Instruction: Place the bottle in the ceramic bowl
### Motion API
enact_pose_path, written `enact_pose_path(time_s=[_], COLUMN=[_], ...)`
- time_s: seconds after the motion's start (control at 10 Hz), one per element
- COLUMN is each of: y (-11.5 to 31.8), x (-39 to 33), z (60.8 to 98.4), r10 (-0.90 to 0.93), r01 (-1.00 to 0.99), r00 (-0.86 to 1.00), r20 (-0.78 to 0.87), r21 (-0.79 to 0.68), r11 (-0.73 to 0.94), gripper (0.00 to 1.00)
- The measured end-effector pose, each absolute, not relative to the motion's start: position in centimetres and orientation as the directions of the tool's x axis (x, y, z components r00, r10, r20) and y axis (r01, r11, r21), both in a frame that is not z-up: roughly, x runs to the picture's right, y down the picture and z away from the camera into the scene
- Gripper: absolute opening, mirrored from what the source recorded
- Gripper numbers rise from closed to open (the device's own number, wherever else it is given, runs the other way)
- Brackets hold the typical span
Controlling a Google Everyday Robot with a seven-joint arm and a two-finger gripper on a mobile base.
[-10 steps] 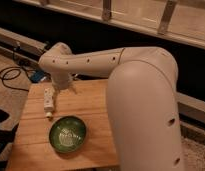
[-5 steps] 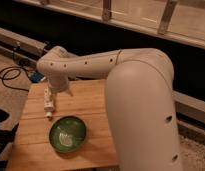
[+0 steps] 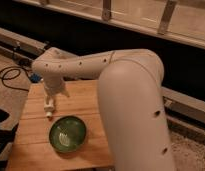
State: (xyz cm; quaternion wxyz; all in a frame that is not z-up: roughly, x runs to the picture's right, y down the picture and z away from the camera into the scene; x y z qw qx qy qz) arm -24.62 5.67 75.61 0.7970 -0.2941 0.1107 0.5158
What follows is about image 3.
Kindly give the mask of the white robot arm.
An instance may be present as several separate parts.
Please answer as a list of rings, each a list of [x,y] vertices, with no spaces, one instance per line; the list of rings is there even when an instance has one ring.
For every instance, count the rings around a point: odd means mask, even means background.
[[[64,77],[97,79],[99,113],[115,171],[176,171],[162,98],[164,67],[148,49],[68,58],[50,48],[32,63],[49,96]]]

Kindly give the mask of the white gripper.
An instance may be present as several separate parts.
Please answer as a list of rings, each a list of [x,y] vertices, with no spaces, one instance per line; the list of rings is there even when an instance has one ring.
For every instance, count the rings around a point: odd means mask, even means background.
[[[44,77],[43,78],[44,89],[46,92],[45,103],[48,105],[50,98],[56,94],[63,94],[67,98],[70,97],[69,92],[65,88],[65,81],[62,77]]]

